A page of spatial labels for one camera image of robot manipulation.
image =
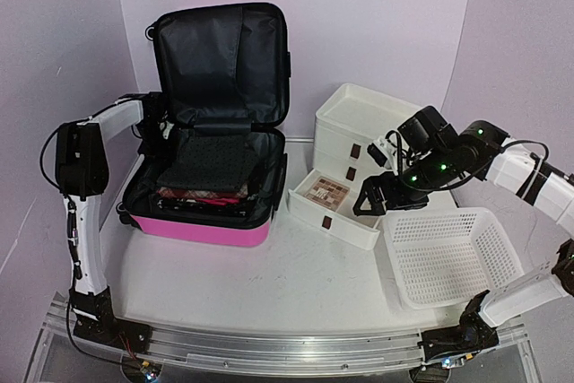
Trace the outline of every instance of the basket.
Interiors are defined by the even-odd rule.
[[[524,273],[486,208],[392,212],[382,224],[401,298],[413,309],[466,302]]]

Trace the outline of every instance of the open suitcase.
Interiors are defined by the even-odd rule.
[[[190,9],[163,15],[148,35],[161,93],[138,125],[144,160],[120,219],[162,237],[260,244],[287,164],[275,129],[289,108],[283,13],[261,3]]]

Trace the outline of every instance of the drawer handle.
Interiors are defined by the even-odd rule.
[[[323,217],[323,224],[322,224],[322,226],[323,226],[325,229],[329,230],[329,229],[331,229],[331,222],[332,222],[332,221],[333,221],[333,219],[331,219],[331,217],[325,216],[325,217]]]
[[[360,155],[361,155],[361,146],[358,144],[353,144],[351,149],[351,157],[353,157],[354,159],[359,159]]]
[[[349,169],[347,170],[347,175],[345,178],[347,178],[349,181],[354,181],[356,173],[357,173],[357,170],[355,168],[349,167]]]

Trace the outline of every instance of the suitcase lid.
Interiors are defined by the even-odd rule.
[[[290,55],[282,11],[227,4],[167,13],[152,25],[161,90],[182,126],[277,126],[289,109]]]

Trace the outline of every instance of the white wall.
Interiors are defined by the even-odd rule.
[[[136,84],[119,0],[0,0],[0,29],[0,382],[14,383],[56,290],[70,285],[64,205],[39,174],[40,147]],[[123,135],[108,148],[111,190],[134,143]]]
[[[269,1],[286,16],[291,108],[283,127],[312,136],[314,113],[344,82],[440,106],[452,73],[466,0],[121,0],[140,91],[158,90],[144,29],[166,12]]]
[[[452,84],[443,107],[462,130],[483,118],[516,137],[544,141],[550,163],[574,170],[574,0],[469,0]],[[458,196],[496,212],[525,269],[556,259],[568,238],[515,196],[478,181]],[[545,382],[570,382],[574,300],[526,315]]]

